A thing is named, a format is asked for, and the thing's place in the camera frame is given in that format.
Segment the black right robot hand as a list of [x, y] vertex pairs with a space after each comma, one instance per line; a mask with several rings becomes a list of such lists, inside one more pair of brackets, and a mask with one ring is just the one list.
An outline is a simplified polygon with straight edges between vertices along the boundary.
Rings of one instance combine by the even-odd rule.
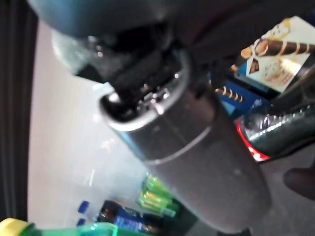
[[76, 76], [109, 83], [108, 125], [208, 225], [236, 233], [271, 194], [201, 66], [218, 70], [312, 0], [31, 0]]

